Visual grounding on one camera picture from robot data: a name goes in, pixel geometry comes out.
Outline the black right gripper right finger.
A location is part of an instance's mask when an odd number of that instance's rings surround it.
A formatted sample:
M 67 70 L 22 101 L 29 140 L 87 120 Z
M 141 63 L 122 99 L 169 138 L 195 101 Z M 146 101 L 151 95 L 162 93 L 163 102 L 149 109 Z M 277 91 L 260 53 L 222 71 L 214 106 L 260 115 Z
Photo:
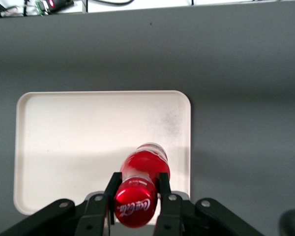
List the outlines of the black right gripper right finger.
M 261 236 L 258 230 L 212 198 L 195 204 L 171 191 L 167 173 L 158 178 L 161 211 L 156 236 Z

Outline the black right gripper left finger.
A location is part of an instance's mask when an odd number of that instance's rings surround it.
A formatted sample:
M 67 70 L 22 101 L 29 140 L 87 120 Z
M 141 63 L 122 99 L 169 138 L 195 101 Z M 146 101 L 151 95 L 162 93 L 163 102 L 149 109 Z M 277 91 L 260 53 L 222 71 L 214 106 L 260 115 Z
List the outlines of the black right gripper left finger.
M 114 224 L 113 198 L 121 173 L 113 173 L 104 192 L 89 194 L 79 205 L 56 200 L 0 233 L 1 236 L 109 236 Z

